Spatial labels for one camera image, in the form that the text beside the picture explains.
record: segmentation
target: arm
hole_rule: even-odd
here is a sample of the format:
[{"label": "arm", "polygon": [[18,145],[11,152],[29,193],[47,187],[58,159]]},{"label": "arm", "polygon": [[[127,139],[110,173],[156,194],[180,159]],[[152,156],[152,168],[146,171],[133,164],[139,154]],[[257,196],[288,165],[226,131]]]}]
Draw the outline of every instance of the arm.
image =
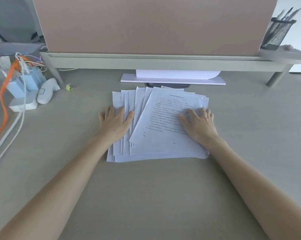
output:
[{"label": "arm", "polygon": [[188,112],[190,122],[179,117],[186,132],[214,156],[268,237],[301,240],[301,207],[218,137],[209,109]]},{"label": "arm", "polygon": [[129,129],[134,112],[124,118],[124,108],[98,114],[98,134],[0,231],[0,240],[57,239],[84,190],[96,164],[113,142]]}]

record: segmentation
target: person's left hand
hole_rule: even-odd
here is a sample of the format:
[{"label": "person's left hand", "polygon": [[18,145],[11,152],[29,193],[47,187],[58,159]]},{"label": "person's left hand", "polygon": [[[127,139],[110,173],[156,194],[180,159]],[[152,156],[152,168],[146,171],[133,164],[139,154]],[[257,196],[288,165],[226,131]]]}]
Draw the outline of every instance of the person's left hand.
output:
[{"label": "person's left hand", "polygon": [[134,118],[134,111],[130,111],[124,121],[124,107],[116,115],[115,108],[111,106],[105,108],[105,113],[98,113],[98,117],[101,127],[97,135],[111,145],[126,134]]}]

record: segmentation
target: small yellow object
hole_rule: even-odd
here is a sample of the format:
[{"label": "small yellow object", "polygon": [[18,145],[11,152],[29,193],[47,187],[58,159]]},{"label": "small yellow object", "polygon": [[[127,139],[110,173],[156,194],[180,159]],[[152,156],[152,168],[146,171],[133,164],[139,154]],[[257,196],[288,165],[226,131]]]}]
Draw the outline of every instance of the small yellow object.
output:
[{"label": "small yellow object", "polygon": [[69,84],[67,84],[66,85],[66,87],[65,87],[65,89],[66,89],[66,91],[72,91],[74,88],[76,88],[76,87],[71,87],[71,84],[69,83]]}]

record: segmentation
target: black mesh pen holder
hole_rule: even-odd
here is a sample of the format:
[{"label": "black mesh pen holder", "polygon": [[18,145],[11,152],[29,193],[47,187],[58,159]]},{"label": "black mesh pen holder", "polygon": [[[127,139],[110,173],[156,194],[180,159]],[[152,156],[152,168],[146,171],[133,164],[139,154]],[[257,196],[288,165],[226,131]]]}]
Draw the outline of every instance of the black mesh pen holder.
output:
[{"label": "black mesh pen holder", "polygon": [[261,48],[265,50],[277,50],[291,26],[296,22],[296,20],[281,21],[273,17],[268,25]]}]

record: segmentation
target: pinky finger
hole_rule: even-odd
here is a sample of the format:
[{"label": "pinky finger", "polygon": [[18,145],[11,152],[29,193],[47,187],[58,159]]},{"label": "pinky finger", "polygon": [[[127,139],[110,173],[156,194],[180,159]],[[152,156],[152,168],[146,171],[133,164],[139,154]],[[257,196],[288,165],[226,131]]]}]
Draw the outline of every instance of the pinky finger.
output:
[{"label": "pinky finger", "polygon": [[103,113],[98,113],[99,122],[102,123],[104,121]]}]

